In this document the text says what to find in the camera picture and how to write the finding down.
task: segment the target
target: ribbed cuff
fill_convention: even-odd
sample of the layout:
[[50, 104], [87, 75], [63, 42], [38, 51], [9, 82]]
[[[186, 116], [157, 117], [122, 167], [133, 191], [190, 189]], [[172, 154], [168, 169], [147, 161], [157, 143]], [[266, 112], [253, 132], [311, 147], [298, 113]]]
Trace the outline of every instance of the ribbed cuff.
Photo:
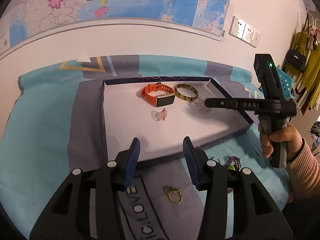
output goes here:
[[315, 161], [310, 148], [304, 140], [304, 148], [299, 155], [286, 168], [289, 177], [294, 180], [304, 179], [310, 172]]

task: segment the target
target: gray handle grip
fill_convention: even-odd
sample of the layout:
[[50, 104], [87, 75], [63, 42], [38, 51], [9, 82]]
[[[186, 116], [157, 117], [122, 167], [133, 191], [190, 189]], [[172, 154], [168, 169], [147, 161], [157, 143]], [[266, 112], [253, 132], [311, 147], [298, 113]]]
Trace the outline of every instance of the gray handle grip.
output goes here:
[[[287, 127], [287, 119], [271, 119], [269, 116], [263, 115], [260, 115], [258, 119], [266, 135]], [[276, 143], [271, 141], [271, 145], [273, 146], [273, 153], [270, 159], [270, 166], [274, 168], [287, 167], [288, 142]]]

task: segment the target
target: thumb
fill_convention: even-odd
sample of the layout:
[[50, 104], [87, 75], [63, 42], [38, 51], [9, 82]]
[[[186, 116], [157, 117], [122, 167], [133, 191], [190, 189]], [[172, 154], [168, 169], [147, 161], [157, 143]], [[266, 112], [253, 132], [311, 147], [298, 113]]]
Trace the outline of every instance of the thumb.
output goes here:
[[296, 129], [293, 126], [281, 128], [280, 130], [270, 134], [269, 138], [274, 142], [292, 141], [296, 135]]

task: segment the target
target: watch screen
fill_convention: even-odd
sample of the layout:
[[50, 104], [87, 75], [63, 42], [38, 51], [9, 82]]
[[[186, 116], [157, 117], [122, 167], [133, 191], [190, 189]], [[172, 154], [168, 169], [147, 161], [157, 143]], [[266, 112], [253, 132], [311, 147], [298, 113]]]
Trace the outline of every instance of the watch screen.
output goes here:
[[158, 98], [156, 107], [171, 105], [174, 101], [174, 98], [175, 95], [172, 95], [170, 97]]

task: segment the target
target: person's right hand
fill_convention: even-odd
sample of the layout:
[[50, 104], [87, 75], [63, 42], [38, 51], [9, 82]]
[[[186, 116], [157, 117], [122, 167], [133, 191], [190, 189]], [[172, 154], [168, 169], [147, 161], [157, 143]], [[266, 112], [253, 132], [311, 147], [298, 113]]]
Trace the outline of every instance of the person's right hand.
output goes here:
[[299, 150], [302, 147], [302, 137], [298, 130], [288, 122], [288, 127], [281, 128], [280, 130], [270, 134], [270, 136], [263, 133], [262, 125], [259, 123], [258, 130], [260, 132], [260, 143], [263, 151], [263, 155], [266, 158], [270, 158], [273, 153], [273, 142], [288, 142], [287, 149], [287, 162], [293, 161], [300, 153]]

